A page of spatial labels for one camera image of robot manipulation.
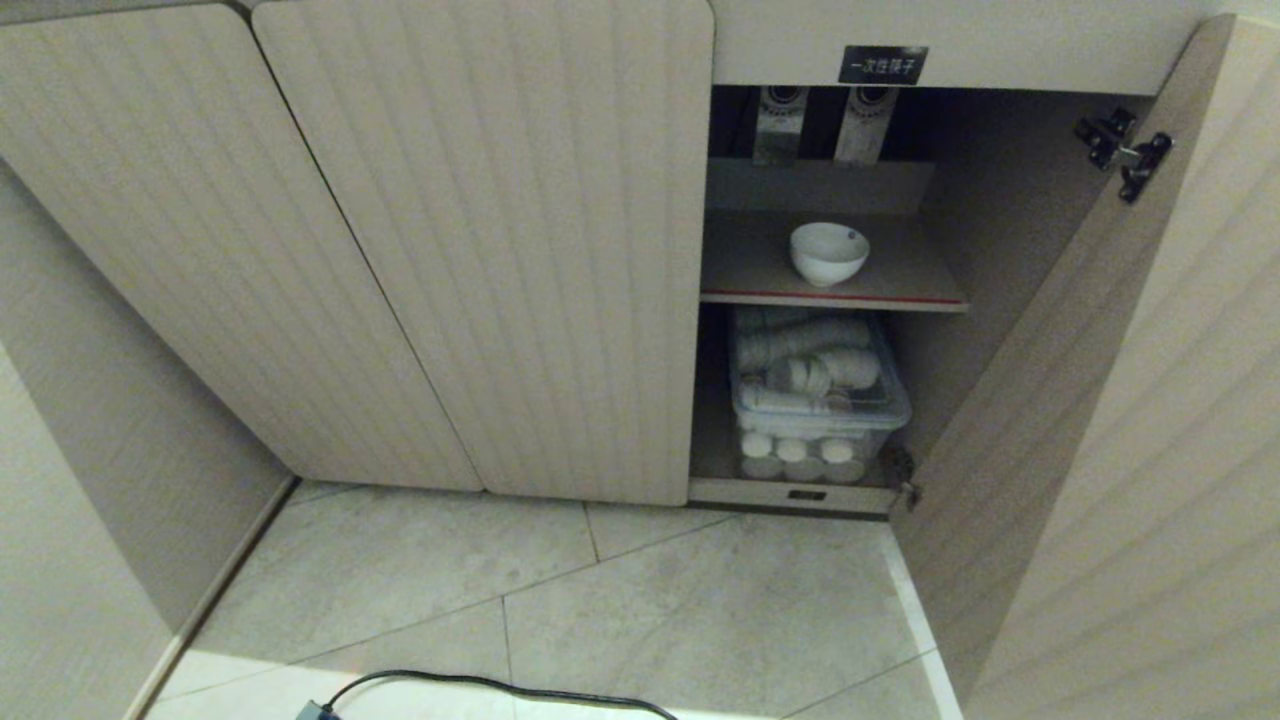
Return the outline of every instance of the wood grain cabinet door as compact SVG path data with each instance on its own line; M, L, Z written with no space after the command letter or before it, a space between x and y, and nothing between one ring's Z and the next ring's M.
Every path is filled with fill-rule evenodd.
M301 0L253 28L490 491L687 496L704 0Z
M966 717L1280 716L1280 29L1196 33L893 524Z
M0 28L0 154L294 473L480 489L229 6Z

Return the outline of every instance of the gray tile floor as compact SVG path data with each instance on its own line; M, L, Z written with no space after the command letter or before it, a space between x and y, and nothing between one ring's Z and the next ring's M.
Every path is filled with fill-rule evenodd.
M296 717L413 667L681 720L959 717L887 525L303 483L148 717ZM635 711L387 683L344 720Z

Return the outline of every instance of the cabinet hinge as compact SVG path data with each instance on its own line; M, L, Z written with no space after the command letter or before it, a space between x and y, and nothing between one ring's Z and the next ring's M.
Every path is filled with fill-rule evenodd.
M890 487L897 489L899 497L906 503L906 511L915 511L915 506L924 497L924 491L911 482L915 477L915 459L905 447L893 446L884 448L881 461Z
M1075 123L1075 137L1089 146L1089 161L1100 170L1108 170L1119 161L1124 186L1120 200L1130 205L1142 195L1147 182L1156 174L1165 155L1174 147L1174 138L1157 132L1147 142L1129 146L1128 137L1138 123L1138 117L1116 108L1110 118L1080 118Z

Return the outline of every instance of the small label tag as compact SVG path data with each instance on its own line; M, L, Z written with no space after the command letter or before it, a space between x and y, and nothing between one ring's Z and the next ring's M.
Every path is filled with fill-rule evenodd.
M924 70L928 47L847 45L840 82L852 85L915 85Z

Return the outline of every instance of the baseboard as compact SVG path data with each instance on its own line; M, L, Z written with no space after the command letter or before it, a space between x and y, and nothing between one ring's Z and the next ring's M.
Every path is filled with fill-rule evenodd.
M236 571L239 570L241 564L243 564L244 559L248 557L248 553L252 552L253 546L257 544L259 538L262 537L268 525L271 524L275 515L284 507L284 501L288 500L289 492L297 483L297 477L289 477L282 482L280 487L276 488L275 493L271 496L271 500L266 502L262 511L253 519L253 524L250 525L248 532L244 533L241 542L236 544L236 550L227 559L227 562L223 564L223 568L218 571L214 582L209 584L209 589L205 591L200 602L196 603L196 607L187 618L187 621L183 623L182 628L178 629L178 633L172 641L169 641L169 646L165 647L159 662L156 662L151 674L147 675L146 682L133 697L133 702L129 703L129 708L124 712L124 720L138 720L142 717L142 714L151 707L151 703L155 701L155 697L164 685L164 682L169 678L169 673L173 671L174 666L178 664L182 651L186 650L191 639L196 637L196 632L200 630L205 618L209 616L209 612L214 609L218 598L223 594L223 591L227 589L227 585L230 584L232 578L236 577Z

